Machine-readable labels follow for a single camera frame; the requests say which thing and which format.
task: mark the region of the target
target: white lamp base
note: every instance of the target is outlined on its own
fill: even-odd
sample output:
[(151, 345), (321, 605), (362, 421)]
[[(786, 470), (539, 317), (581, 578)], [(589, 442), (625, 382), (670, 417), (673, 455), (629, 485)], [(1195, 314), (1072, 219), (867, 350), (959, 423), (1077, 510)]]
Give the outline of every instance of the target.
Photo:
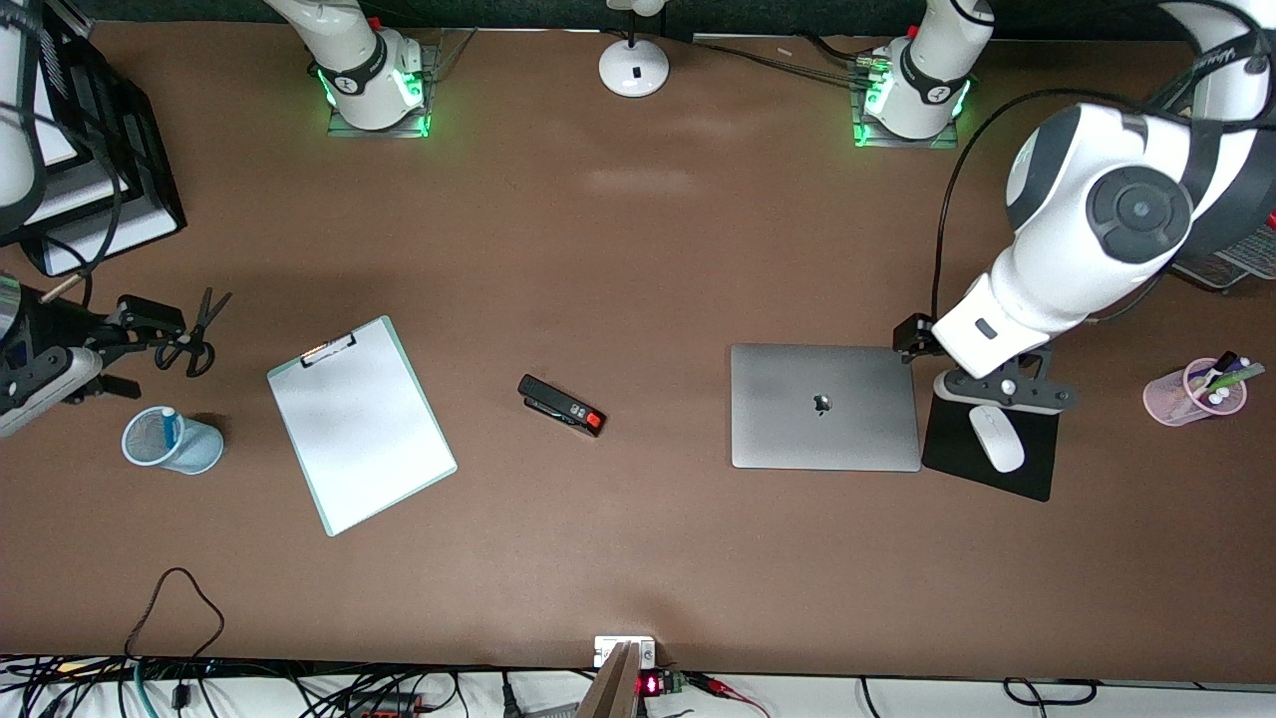
[(669, 79), (669, 57), (649, 40), (639, 40), (633, 47), (621, 40), (598, 57), (598, 77), (621, 97), (646, 97)]

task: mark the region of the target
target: computer mouse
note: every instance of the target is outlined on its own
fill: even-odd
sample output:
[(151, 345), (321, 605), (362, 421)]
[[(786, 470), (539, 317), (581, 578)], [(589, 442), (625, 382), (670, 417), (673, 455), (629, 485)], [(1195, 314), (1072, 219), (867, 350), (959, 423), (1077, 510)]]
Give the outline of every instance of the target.
[(970, 411), (970, 426), (994, 469), (1008, 474), (1023, 465), (1023, 444), (1005, 412), (997, 407), (976, 407)]

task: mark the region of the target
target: white robotic arm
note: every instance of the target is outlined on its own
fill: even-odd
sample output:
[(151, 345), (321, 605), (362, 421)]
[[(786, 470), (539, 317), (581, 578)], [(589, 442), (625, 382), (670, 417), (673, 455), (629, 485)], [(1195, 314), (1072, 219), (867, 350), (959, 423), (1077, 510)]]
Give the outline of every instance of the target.
[(319, 65), (329, 102), (352, 126), (393, 126), (425, 102), (421, 45), (373, 31), (357, 0), (265, 0), (297, 31)]
[[(1229, 4), (1276, 28), (1276, 3)], [(1007, 182), (1014, 242), (933, 326), (974, 379), (1118, 301), (1180, 250), (1228, 246), (1276, 208), (1276, 130), (1242, 122), (1270, 110), (1270, 61), (1253, 61), (1254, 37), (1228, 10), (1165, 9), (1208, 48), (1194, 64), (1192, 122), (1077, 105), (1032, 133)]]
[(880, 99), (869, 102), (865, 111), (900, 136), (939, 134), (991, 37), (993, 10), (986, 0), (926, 0), (917, 36), (897, 37), (877, 51), (891, 69)]

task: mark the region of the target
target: mouse pad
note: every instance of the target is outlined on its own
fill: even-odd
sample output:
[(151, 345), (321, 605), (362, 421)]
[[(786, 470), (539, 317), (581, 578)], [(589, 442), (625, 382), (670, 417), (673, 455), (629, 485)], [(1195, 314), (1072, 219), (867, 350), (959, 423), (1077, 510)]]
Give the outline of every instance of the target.
[(979, 482), (1034, 501), (1049, 501), (1059, 416), (1005, 413), (1023, 444), (1023, 465), (1003, 474), (989, 463), (975, 430), (970, 426), (972, 408), (972, 404), (931, 398), (921, 464), (944, 474)]

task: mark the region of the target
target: marker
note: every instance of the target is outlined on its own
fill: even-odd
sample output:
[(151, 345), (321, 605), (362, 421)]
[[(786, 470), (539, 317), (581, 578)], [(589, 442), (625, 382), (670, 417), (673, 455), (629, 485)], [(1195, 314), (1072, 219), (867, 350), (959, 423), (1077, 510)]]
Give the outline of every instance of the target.
[(177, 413), (170, 407), (165, 407), (160, 416), (163, 417), (163, 448), (177, 446)]
[(1192, 399), (1201, 399), (1201, 397), (1208, 392), (1210, 384), (1221, 377), (1222, 372), (1230, 367), (1236, 358), (1239, 357), (1235, 351), (1224, 351), (1222, 356), (1219, 356), (1219, 361), (1213, 363), (1213, 367), (1211, 367), (1208, 372), (1206, 372), (1205, 377), (1197, 380), (1199, 384), (1192, 389)]
[(1250, 365), (1244, 370), (1240, 370), (1239, 372), (1228, 372), (1226, 375), (1213, 380), (1213, 383), (1210, 385), (1208, 389), (1220, 390), (1220, 389), (1226, 389), (1229, 386), (1235, 386), (1245, 380), (1252, 380), (1266, 371), (1267, 369), (1263, 367), (1262, 365)]
[[(1226, 372), (1239, 372), (1239, 371), (1244, 370), (1248, 366), (1249, 366), (1249, 356), (1242, 356), (1240, 358), (1236, 358), (1236, 361), (1233, 362), (1230, 367), (1228, 367)], [(1210, 370), (1197, 370), (1196, 372), (1192, 372), (1191, 375), (1188, 375), (1188, 381), (1199, 380), (1201, 377), (1203, 377), (1203, 376), (1206, 376), (1208, 374), (1210, 374)]]

